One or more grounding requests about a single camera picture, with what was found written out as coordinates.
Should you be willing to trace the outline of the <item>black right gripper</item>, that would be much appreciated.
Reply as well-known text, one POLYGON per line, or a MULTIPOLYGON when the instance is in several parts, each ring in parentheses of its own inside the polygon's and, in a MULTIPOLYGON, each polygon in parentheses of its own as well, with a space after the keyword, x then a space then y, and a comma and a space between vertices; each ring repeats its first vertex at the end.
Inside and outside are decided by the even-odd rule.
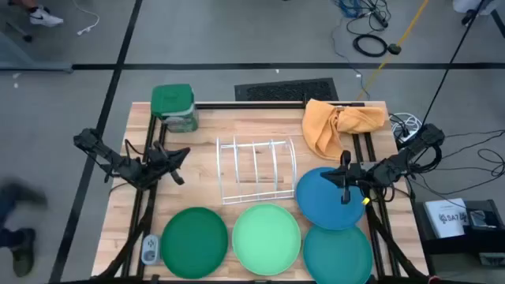
POLYGON ((361 184, 366 184, 371 182, 371 178, 368 177, 368 172, 375 166, 374 162, 351 162, 351 153, 344 150, 341 154, 341 166, 343 167, 344 178, 342 185, 342 171, 335 169, 324 171, 320 173, 320 176, 324 178, 325 181, 329 181, 335 186, 343 187, 343 194, 341 198, 342 204, 348 204, 350 202, 350 186, 357 186, 361 191, 361 195, 364 197, 363 204, 369 202, 368 193, 365 193, 361 184))

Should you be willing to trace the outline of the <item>blue plate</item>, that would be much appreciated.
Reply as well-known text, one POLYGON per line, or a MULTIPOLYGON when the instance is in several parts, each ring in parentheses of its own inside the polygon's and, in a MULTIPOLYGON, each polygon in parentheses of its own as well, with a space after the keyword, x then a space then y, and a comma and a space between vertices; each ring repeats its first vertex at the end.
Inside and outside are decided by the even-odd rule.
POLYGON ((357 186, 350 186, 350 202, 342 204, 343 190, 320 176, 332 170, 318 167, 305 173, 297 183, 296 201, 302 214, 314 225, 326 230, 345 230, 355 226, 364 214, 364 197, 357 186))

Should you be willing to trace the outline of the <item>teal plate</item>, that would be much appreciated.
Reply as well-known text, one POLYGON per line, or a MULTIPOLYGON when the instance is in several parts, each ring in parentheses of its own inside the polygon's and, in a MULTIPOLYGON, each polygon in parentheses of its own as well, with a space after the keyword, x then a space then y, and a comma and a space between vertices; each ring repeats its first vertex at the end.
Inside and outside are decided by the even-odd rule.
POLYGON ((365 284, 372 274, 372 248, 356 226, 344 230, 312 226, 305 236, 303 260, 317 284, 365 284))

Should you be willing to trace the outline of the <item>dark green plate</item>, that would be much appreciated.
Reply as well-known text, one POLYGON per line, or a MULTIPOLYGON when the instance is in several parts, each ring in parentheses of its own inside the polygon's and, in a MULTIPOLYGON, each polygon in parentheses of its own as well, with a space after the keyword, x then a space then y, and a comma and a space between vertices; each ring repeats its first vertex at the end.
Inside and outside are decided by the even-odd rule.
POLYGON ((179 278, 212 274, 228 250, 228 231, 222 218, 205 207, 179 211, 165 226, 160 253, 167 269, 179 278))

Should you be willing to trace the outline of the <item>light green plate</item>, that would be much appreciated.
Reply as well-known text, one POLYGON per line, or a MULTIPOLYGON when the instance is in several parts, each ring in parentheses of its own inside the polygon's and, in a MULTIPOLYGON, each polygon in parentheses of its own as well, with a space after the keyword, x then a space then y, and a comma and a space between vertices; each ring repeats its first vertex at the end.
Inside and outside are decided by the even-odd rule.
POLYGON ((256 275, 288 270, 301 250, 301 229, 295 217, 277 204, 254 205, 240 214, 232 232, 240 264, 256 275))

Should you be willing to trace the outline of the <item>orange cloth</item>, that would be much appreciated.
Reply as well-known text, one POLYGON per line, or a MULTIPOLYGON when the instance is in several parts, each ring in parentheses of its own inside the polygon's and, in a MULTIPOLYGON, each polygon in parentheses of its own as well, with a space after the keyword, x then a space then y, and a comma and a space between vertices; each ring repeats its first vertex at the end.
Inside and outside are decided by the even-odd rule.
POLYGON ((322 159, 338 160, 344 150, 340 134, 370 133, 384 126, 386 113, 374 106, 332 106, 309 100, 302 134, 309 149, 322 159))

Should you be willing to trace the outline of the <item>green Cascade detergent box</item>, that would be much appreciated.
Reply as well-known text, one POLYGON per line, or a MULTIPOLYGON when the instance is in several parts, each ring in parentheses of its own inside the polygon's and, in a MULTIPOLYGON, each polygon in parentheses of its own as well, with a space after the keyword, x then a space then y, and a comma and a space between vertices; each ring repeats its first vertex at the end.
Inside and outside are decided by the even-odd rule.
POLYGON ((153 88, 151 114, 171 133, 191 133, 198 129, 198 113, 189 84, 166 84, 153 88))

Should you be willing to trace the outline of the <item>small grey webcam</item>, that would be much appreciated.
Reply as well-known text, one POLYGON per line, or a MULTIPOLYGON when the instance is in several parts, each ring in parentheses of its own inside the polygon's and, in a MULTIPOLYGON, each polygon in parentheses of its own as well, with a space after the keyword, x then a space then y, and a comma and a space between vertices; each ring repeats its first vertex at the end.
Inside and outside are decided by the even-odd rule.
POLYGON ((140 259, 144 265, 148 266, 156 265, 160 262, 160 239, 157 235, 149 234, 143 239, 140 259))

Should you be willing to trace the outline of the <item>black keyboard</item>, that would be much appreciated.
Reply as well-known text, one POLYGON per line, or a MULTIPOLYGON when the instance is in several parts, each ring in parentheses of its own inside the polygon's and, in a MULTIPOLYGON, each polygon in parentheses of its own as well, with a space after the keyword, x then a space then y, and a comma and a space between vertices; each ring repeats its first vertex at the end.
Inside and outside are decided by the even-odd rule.
POLYGON ((287 80, 234 86, 236 101, 338 101, 332 78, 287 80))

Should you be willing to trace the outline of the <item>white booklet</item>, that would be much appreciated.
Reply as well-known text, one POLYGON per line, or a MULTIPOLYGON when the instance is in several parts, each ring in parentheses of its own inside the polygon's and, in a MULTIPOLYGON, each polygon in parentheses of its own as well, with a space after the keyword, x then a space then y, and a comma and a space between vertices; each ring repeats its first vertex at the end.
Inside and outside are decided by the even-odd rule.
POLYGON ((424 202, 425 213, 437 239, 465 234, 469 225, 466 204, 461 198, 424 202))

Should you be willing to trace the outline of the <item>black case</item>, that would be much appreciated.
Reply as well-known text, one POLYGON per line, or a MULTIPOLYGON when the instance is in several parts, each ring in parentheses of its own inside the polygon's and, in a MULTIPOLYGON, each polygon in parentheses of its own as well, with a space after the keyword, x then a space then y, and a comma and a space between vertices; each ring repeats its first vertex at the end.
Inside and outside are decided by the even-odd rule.
POLYGON ((424 252, 428 255, 467 255, 483 266, 505 267, 505 222, 494 200, 464 201, 469 225, 465 234, 437 239, 425 213, 424 203, 414 205, 414 214, 424 252))

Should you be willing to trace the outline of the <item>person's leg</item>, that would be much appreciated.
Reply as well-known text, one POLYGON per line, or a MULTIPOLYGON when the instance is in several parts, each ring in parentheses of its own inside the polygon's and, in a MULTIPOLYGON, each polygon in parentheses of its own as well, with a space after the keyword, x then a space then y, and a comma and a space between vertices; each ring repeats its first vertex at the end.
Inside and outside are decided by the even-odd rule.
POLYGON ((13 257, 13 271, 19 278, 28 275, 34 265, 36 232, 32 228, 0 230, 0 249, 7 248, 13 257))

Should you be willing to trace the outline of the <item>black chair caster leg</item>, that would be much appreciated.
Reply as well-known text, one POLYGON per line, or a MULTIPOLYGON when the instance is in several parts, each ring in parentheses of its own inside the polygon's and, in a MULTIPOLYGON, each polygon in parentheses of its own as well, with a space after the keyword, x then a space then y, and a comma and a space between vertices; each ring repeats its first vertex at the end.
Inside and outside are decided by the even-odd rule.
POLYGON ((6 24, 9 25, 17 33, 19 33, 25 42, 30 43, 33 40, 32 36, 28 32, 26 32, 21 26, 12 20, 6 20, 6 24))

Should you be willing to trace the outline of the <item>person's foot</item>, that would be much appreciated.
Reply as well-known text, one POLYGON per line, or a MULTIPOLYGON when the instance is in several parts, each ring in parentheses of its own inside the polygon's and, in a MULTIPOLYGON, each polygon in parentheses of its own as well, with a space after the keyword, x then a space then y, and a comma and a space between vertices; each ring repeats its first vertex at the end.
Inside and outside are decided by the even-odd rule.
POLYGON ((38 0, 16 0, 28 13, 29 21, 34 25, 42 25, 52 28, 64 23, 60 17, 53 15, 50 10, 39 4, 38 0))
POLYGON ((464 13, 462 25, 467 26, 474 15, 487 16, 492 12, 494 0, 452 0, 453 9, 457 13, 464 13))

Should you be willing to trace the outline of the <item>black aluminium table frame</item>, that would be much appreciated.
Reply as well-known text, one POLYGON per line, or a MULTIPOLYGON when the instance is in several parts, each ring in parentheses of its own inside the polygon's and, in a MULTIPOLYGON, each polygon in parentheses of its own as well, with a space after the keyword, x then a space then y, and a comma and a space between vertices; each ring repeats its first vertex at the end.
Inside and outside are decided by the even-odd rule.
MULTIPOLYGON (((352 102, 330 102, 343 106, 352 102)), ((367 107, 380 107, 386 112, 386 121, 380 130, 371 134, 360 134, 358 142, 354 143, 351 135, 341 135, 342 145, 345 149, 353 152, 354 145, 360 146, 358 157, 363 161, 380 160, 396 154, 397 148, 394 134, 391 131, 391 123, 388 121, 387 107, 385 102, 353 102, 367 107)), ((297 178, 300 178, 308 170, 318 166, 334 166, 329 160, 320 159, 307 148, 302 136, 301 121, 305 107, 303 103, 287 102, 232 102, 232 103, 201 103, 197 105, 199 112, 199 128, 193 133, 168 133, 165 136, 165 146, 170 150, 175 148, 190 147, 191 152, 185 159, 180 171, 185 179, 184 185, 176 185, 170 175, 165 175, 159 181, 155 191, 154 203, 148 201, 149 192, 140 193, 129 185, 123 185, 115 189, 109 198, 107 212, 104 219, 103 229, 99 240, 99 246, 95 255, 92 268, 92 276, 98 276, 104 272, 113 261, 120 249, 127 241, 130 229, 136 225, 134 220, 140 220, 140 214, 145 212, 151 202, 154 206, 151 220, 150 233, 161 234, 164 226, 177 212, 187 207, 208 207, 216 211, 223 218, 229 230, 231 240, 232 226, 235 224, 240 213, 247 207, 258 204, 255 202, 223 205, 216 164, 216 139, 223 143, 233 142, 233 135, 240 143, 264 142, 270 139, 274 141, 291 138, 297 160, 297 178)), ((133 142, 133 145, 144 146, 148 137, 148 122, 150 119, 150 103, 133 103, 126 126, 124 138, 133 142)), ((153 122, 154 129, 151 131, 156 139, 161 137, 160 122, 153 122)), ((385 225, 389 222, 391 235, 406 258, 424 275, 429 274, 425 252, 422 248, 421 238, 418 231, 417 220, 413 210, 411 199, 404 193, 407 192, 406 181, 401 179, 395 183, 395 198, 383 205, 373 203, 374 210, 381 222, 385 225)), ((393 263, 392 252, 386 246, 379 233, 370 234, 367 216, 361 218, 358 226, 362 229, 368 240, 371 237, 376 241, 372 250, 379 248, 385 275, 392 276, 393 263)), ((130 267, 127 276, 138 276, 147 280, 152 275, 159 275, 160 281, 181 280, 173 275, 164 264, 144 266, 139 260, 140 243, 137 241, 130 253, 130 267)), ((407 276, 406 271, 398 265, 400 276, 407 276)), ((302 256, 299 256, 287 271, 276 276, 255 275, 240 265, 238 259, 229 245, 228 253, 223 264, 203 281, 298 281, 310 280, 309 273, 305 270, 302 256)))

